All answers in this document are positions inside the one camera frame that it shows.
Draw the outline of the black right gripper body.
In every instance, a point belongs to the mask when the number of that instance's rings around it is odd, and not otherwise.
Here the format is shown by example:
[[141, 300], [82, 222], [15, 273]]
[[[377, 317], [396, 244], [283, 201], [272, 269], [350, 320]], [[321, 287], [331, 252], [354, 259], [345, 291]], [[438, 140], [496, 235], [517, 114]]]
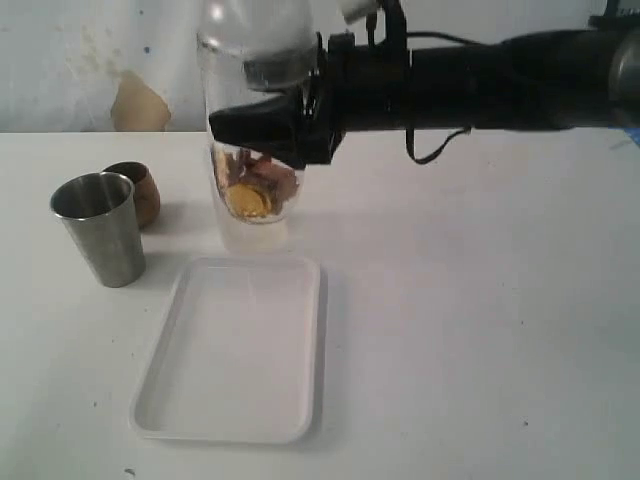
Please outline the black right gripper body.
[[318, 48], [294, 133], [296, 165], [328, 165], [348, 132], [403, 127], [402, 90], [410, 72], [407, 23], [398, 1], [366, 1], [367, 41], [346, 30]]

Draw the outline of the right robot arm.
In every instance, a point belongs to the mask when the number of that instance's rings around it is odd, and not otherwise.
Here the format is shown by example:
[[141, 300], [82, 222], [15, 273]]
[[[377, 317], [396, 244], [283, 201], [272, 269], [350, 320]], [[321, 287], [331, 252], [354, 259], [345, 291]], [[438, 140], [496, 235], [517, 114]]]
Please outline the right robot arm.
[[346, 1], [348, 22], [378, 18], [385, 37], [357, 45], [337, 34], [318, 49], [293, 137], [305, 164], [327, 164], [349, 132], [401, 130], [408, 153], [419, 130], [552, 132], [639, 123], [639, 31], [545, 31], [495, 44], [436, 33], [412, 49], [397, 1]]

